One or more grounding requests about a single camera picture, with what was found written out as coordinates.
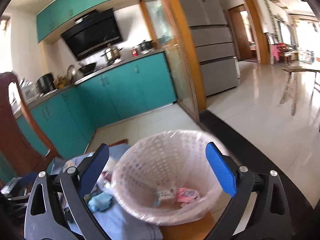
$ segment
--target wooden stool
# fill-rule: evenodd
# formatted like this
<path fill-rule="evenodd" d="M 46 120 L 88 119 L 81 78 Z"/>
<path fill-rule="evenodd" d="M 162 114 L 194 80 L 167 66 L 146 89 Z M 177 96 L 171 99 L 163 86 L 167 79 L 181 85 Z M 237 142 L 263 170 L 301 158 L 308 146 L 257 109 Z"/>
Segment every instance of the wooden stool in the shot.
<path fill-rule="evenodd" d="M 290 72 L 286 70 L 287 68 L 282 68 L 282 69 L 289 73 L 289 77 L 287 80 L 287 84 L 285 85 L 285 88 L 283 90 L 280 103 L 281 104 L 284 103 L 284 98 L 286 95 L 290 96 L 292 98 L 291 115 L 294 115 L 296 113 L 296 104 L 297 104 L 297 90 L 298 90 L 297 75 L 295 72 Z"/>
<path fill-rule="evenodd" d="M 303 66 L 288 66 L 288 67 L 283 67 L 282 70 L 288 72 L 289 77 L 287 80 L 287 84 L 285 85 L 280 103 L 283 104 L 285 96 L 289 95 L 293 100 L 292 106 L 291 106 L 291 115 L 294 115 L 296 113 L 297 90 L 298 90 L 298 82 L 297 82 L 296 72 L 315 72 L 315 73 L 317 73 L 317 72 L 320 72 L 320 68 L 315 67 L 314 65 L 310 65 L 310 68 L 303 67 Z M 316 82 L 316 78 L 315 78 L 314 88 L 315 88 L 316 84 L 318 85 L 318 83 Z"/>

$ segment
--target pink clothing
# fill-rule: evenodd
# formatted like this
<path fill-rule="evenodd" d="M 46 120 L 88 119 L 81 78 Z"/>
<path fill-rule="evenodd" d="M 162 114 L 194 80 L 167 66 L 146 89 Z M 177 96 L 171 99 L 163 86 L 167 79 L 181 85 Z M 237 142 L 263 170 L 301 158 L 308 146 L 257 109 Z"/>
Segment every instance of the pink clothing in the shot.
<path fill-rule="evenodd" d="M 278 45 L 272 45 L 272 56 L 276 57 L 276 60 L 279 61 L 279 49 L 278 49 Z"/>

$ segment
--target refrigerator drawer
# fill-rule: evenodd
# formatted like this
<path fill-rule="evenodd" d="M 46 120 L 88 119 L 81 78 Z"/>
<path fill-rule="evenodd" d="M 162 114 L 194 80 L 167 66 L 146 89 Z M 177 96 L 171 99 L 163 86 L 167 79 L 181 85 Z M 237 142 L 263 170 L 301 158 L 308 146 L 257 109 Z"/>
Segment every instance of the refrigerator drawer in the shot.
<path fill-rule="evenodd" d="M 197 47 L 196 52 L 200 62 L 235 55 L 233 42 Z"/>
<path fill-rule="evenodd" d="M 239 85 L 236 62 L 233 58 L 201 65 L 201 73 L 206 96 Z"/>
<path fill-rule="evenodd" d="M 224 42 L 232 42 L 231 33 L 228 27 L 207 27 L 204 29 L 192 30 L 191 33 L 193 42 L 196 47 Z"/>

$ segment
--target hanging plant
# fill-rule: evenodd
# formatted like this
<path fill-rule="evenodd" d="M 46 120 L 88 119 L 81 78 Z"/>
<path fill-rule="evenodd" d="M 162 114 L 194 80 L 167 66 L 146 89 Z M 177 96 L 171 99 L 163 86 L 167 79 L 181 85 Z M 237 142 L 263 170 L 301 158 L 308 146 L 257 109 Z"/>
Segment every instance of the hanging plant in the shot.
<path fill-rule="evenodd" d="M 264 0 L 264 3 L 266 4 L 268 12 L 269 12 L 269 15 L 271 17 L 273 31 L 274 31 L 274 33 L 275 33 L 275 35 L 277 37 L 277 40 L 279 41 L 279 35 L 278 35 L 278 32 L 276 31 L 277 27 L 276 27 L 275 16 L 272 14 L 271 7 L 270 7 L 270 4 L 269 4 L 269 0 Z"/>

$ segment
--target plastic bag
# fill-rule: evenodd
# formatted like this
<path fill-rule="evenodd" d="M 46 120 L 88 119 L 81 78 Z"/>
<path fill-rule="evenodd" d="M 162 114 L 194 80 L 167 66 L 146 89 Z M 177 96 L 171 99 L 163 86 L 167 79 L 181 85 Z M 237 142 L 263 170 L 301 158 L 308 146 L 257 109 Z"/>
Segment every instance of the plastic bag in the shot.
<path fill-rule="evenodd" d="M 223 192 L 205 156 L 209 142 L 228 155 L 224 145 L 206 132 L 169 131 L 138 141 L 113 172 L 116 200 L 132 216 L 156 225 L 179 225 L 203 218 Z M 192 188 L 202 197 L 182 208 L 157 208 L 154 203 L 159 186 Z"/>

